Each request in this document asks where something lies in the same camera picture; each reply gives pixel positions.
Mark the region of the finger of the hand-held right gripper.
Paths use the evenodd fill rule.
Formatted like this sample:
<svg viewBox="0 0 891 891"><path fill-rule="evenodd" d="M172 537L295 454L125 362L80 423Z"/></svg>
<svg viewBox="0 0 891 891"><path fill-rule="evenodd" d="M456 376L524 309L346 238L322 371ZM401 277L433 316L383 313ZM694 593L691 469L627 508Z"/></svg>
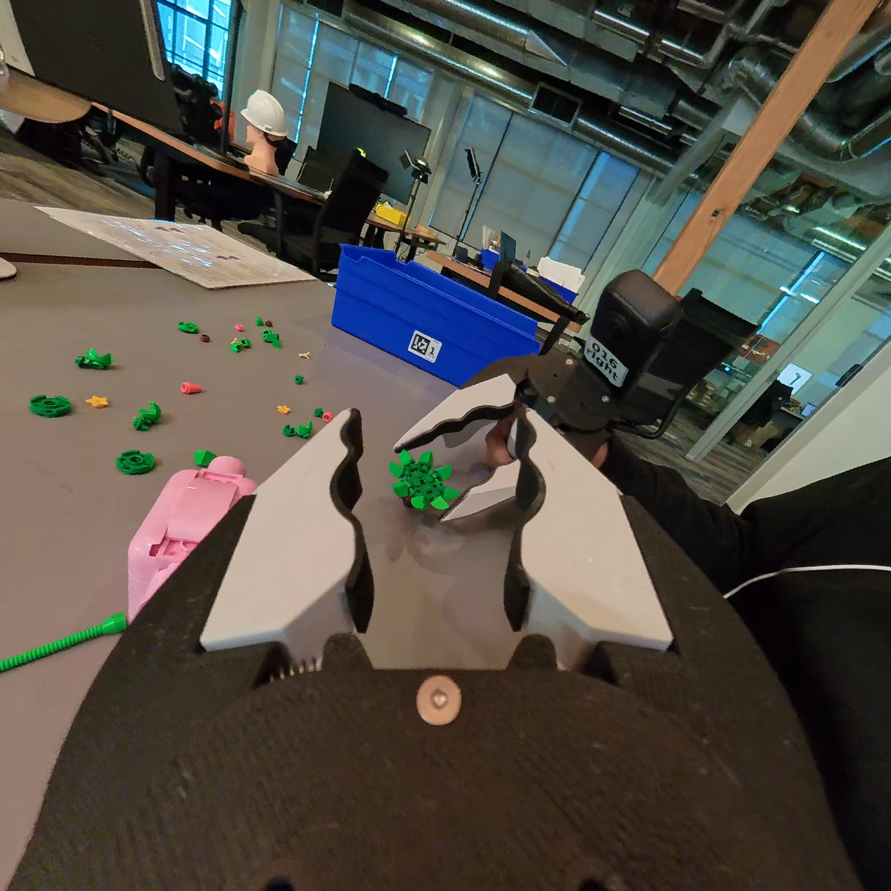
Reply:
<svg viewBox="0 0 891 891"><path fill-rule="evenodd" d="M516 497L520 468L519 462L497 467L487 480L463 492L442 514L440 522L468 518L513 500Z"/></svg>
<svg viewBox="0 0 891 891"><path fill-rule="evenodd" d="M466 441L480 424L510 417L517 401L518 383L502 374L454 391L421 417L395 441L394 453L426 446L435 439L457 436Z"/></svg>

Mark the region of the wooden post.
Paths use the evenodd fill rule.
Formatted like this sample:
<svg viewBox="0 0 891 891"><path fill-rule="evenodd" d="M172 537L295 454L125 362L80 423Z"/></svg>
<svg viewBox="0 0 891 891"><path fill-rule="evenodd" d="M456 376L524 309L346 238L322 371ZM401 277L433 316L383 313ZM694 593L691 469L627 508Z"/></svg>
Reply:
<svg viewBox="0 0 891 891"><path fill-rule="evenodd" d="M749 188L879 6L879 1L834 1L826 7L653 274L666 291L679 296Z"/></svg>

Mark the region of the green toy stem rod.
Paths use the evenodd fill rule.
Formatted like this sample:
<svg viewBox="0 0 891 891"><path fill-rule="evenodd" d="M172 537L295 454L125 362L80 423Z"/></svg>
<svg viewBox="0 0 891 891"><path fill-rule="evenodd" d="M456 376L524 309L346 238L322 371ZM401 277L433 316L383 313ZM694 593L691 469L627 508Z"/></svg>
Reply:
<svg viewBox="0 0 891 891"><path fill-rule="evenodd" d="M91 626L59 640L48 642L47 644L10 656L6 659L1 659L1 673L5 674L19 667L46 659L52 655L65 652L91 640L123 633L127 627L128 618L125 613L119 612L113 614L96 626Z"/></svg>

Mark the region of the mannequin head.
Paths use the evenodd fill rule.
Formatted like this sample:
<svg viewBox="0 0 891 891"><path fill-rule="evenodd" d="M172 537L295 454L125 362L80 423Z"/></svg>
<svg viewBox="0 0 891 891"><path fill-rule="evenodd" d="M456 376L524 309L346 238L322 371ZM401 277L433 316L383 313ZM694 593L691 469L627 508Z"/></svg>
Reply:
<svg viewBox="0 0 891 891"><path fill-rule="evenodd" d="M251 149L245 157L244 163L253 173L264 175L278 175L279 169L275 160L275 145L262 129L248 124L247 143Z"/></svg>

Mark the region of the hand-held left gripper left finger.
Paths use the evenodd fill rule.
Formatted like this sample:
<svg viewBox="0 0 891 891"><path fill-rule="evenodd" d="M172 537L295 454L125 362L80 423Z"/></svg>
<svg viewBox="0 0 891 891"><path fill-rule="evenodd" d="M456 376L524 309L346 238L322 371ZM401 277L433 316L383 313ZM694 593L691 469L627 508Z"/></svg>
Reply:
<svg viewBox="0 0 891 891"><path fill-rule="evenodd" d="M362 453L350 408L258 487L201 633L206 651L277 642L322 653L332 635L367 632L373 574L354 516Z"/></svg>

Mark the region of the person's right hand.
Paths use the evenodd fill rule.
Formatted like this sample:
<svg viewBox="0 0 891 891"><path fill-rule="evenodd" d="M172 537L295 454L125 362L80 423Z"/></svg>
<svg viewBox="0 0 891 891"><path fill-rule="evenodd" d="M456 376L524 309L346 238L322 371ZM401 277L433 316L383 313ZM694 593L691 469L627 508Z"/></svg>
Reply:
<svg viewBox="0 0 891 891"><path fill-rule="evenodd" d="M509 465L516 460L511 439L515 420L514 417L499 420L485 434L485 461L492 469Z"/></svg>

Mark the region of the blue plastic bin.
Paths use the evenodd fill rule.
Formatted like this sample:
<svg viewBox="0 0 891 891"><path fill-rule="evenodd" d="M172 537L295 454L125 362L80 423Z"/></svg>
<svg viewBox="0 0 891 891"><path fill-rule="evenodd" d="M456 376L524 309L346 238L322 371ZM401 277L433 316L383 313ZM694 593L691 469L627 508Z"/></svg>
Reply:
<svg viewBox="0 0 891 891"><path fill-rule="evenodd" d="M331 324L455 386L541 347L534 319L393 252L349 244Z"/></svg>

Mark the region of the green toy leafy plant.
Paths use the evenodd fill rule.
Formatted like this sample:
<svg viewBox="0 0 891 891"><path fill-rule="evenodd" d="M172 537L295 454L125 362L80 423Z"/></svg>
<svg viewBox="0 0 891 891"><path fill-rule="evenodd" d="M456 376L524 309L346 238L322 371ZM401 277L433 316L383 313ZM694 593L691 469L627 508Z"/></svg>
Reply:
<svg viewBox="0 0 891 891"><path fill-rule="evenodd" d="M437 466L430 451L414 458L403 450L389 462L388 471L393 477L393 493L417 511L449 510L462 495L450 484L452 466Z"/></svg>

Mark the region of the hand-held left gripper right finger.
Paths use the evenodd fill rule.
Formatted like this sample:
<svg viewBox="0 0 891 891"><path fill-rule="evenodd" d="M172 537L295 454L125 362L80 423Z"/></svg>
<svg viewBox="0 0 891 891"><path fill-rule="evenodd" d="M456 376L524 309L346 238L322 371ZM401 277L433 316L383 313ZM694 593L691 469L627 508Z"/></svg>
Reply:
<svg viewBox="0 0 891 891"><path fill-rule="evenodd" d="M603 642L657 652L674 641L618 489L534 410L518 419L518 527L504 611L581 669Z"/></svg>

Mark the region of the white hard hat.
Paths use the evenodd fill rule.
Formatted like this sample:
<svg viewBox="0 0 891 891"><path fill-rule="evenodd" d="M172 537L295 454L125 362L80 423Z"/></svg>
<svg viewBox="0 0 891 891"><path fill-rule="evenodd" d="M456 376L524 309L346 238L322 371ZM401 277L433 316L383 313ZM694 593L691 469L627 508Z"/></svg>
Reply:
<svg viewBox="0 0 891 891"><path fill-rule="evenodd" d="M254 91L239 114L248 125L265 136L283 139L288 135L288 122L283 106L264 90Z"/></svg>

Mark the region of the black light stand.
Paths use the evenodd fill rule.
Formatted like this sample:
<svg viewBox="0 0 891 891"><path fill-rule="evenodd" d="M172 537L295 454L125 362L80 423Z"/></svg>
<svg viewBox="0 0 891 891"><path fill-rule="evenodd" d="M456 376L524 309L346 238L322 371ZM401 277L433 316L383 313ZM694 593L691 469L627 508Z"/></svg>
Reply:
<svg viewBox="0 0 891 891"><path fill-rule="evenodd" d="M464 151L473 187L470 199L468 200L467 206L465 208L462 226L458 235L459 243L461 243L466 237L466 233L471 220L471 213L476 206L478 193L483 181L483 173L478 162L476 151L472 147L467 147L464 149Z"/></svg>
<svg viewBox="0 0 891 891"><path fill-rule="evenodd" d="M408 170L413 180L410 197L407 204L406 217L401 225L400 239L405 238L407 228L413 214L414 205L416 203L420 187L429 184L431 176L431 167L429 163L420 155L414 153L411 149L406 149L400 158L400 162L404 169Z"/></svg>

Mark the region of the white paper mat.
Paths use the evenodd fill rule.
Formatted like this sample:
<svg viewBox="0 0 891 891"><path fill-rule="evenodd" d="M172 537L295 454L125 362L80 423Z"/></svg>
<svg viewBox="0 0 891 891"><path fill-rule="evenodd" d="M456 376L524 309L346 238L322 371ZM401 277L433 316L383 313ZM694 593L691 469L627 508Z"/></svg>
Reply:
<svg viewBox="0 0 891 891"><path fill-rule="evenodd" d="M110 217L60 207L37 209L207 290L313 282L295 265L256 250L211 226L159 219Z"/></svg>

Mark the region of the large black monitor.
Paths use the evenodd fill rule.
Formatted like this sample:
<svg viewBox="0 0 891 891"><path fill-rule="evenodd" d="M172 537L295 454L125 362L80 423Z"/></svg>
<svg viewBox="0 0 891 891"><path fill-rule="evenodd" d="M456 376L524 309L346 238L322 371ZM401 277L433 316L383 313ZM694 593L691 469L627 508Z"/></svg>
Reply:
<svg viewBox="0 0 891 891"><path fill-rule="evenodd" d="M6 63L172 135L184 130L154 1L3 1Z"/></svg>

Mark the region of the white paper stack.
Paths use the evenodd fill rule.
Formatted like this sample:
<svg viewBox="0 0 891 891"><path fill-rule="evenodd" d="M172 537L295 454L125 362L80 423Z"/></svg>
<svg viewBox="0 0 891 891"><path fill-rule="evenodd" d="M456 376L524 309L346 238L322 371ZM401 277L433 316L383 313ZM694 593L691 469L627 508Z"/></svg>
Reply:
<svg viewBox="0 0 891 891"><path fill-rule="evenodd" d="M556 261L550 257L541 258L537 269L543 279L560 285L575 294L581 290L585 282L585 274L579 268Z"/></svg>

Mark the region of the pink toy watering can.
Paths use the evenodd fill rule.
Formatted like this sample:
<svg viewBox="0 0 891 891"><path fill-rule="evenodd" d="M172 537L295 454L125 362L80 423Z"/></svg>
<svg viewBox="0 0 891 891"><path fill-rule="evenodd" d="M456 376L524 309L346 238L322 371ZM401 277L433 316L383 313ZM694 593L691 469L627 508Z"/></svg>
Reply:
<svg viewBox="0 0 891 891"><path fill-rule="evenodd" d="M231 456L172 475L128 546L129 622L229 509L257 488L244 463Z"/></svg>

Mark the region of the wooden desk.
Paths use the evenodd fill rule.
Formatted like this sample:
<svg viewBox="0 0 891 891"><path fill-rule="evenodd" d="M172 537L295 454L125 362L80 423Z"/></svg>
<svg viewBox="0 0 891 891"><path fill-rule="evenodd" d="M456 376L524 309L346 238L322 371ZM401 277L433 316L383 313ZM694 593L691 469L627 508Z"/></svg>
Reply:
<svg viewBox="0 0 891 891"><path fill-rule="evenodd" d="M397 255L399 255L403 245L407 246L405 256L403 257L404 262L415 260L419 251L435 252L437 248L446 245L446 239L437 232L423 226L408 226L407 220L396 223L376 212L371 213L366 220L360 245L364 248L383 250L385 248L384 236L386 234L395 234L396 243L393 251Z"/></svg>
<svg viewBox="0 0 891 891"><path fill-rule="evenodd" d="M543 320L540 316L537 316L537 315L529 312L529 310L527 310L521 306L516 306L516 305L510 303L507 299L505 299L503 297L491 298L487 294L487 287L489 284L489 276L492 271L487 271L484 268L478 268L474 265L462 262L456 258L446 256L446 255L444 255L440 252L436 252L436 251L435 252L428 251L422 256L422 258L425 260L428 260L430 263L432 263L435 267L437 267L439 269L440 273L442 273L445 277L449 278L450 280L456 281L459 284L464 284L467 287L469 287L471 290L476 291L480 294L483 294L484 296L489 297L491 300L495 301L496 303L498 303L502 306L506 306L509 309L513 309L513 310L519 312L521 315L535 320L537 323L555 324L558 322L566 322L563 320L560 320L560 321L554 321L551 319ZM556 292L558 292L556 289L556 286L551 285L551 287ZM566 322L566 323L567 323L568 330L573 333L579 333L581 331L581 329L585 326L585 324L587 324L587 323L585 323L583 326L579 327L579 326L576 326L573 324L569 324L568 322Z"/></svg>
<svg viewBox="0 0 891 891"><path fill-rule="evenodd" d="M185 164L205 168L215 174L227 175L239 181L251 183L273 195L276 212L283 207L283 199L300 200L322 205L327 196L317 190L291 182L279 175L263 174L238 161L229 154L221 154L205 146L191 144L146 122L128 116L117 110L92 103L93 112L106 115L109 124L123 125L136 131L137 139L150 152L149 169L152 173L154 190L154 218L172 221L175 216L176 165Z"/></svg>

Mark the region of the person's right forearm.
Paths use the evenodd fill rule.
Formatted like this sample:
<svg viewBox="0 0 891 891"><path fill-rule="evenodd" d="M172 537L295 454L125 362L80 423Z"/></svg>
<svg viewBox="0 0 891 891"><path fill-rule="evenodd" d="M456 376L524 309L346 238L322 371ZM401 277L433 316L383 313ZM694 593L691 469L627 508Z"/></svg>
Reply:
<svg viewBox="0 0 891 891"><path fill-rule="evenodd" d="M751 525L698 496L678 471L641 459L618 439L601 445L592 463L656 520L721 593L757 574Z"/></svg>

